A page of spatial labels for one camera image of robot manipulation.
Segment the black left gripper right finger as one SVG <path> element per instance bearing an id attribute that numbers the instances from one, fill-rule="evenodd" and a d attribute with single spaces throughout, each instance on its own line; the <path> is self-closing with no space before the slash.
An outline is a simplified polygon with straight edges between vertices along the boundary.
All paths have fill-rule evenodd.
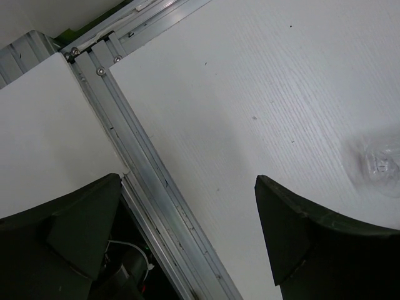
<path id="1" fill-rule="evenodd" d="M 398 299 L 399 231 L 344 216 L 265 175 L 257 210 L 284 299 Z"/>

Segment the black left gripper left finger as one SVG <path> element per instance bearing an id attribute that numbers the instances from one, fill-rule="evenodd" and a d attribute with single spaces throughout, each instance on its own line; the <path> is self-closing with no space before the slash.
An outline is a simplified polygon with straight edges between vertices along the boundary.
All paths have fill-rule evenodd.
<path id="1" fill-rule="evenodd" d="M 87 299 L 121 197 L 108 174 L 1 219 L 1 299 Z"/>

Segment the clear plastic bottle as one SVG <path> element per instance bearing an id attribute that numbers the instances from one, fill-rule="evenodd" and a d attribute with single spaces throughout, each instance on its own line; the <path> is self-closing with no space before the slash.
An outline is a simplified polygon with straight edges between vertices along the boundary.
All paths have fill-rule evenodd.
<path id="1" fill-rule="evenodd" d="M 389 198 L 399 197 L 399 134 L 361 136 L 354 141 L 361 183 Z"/>

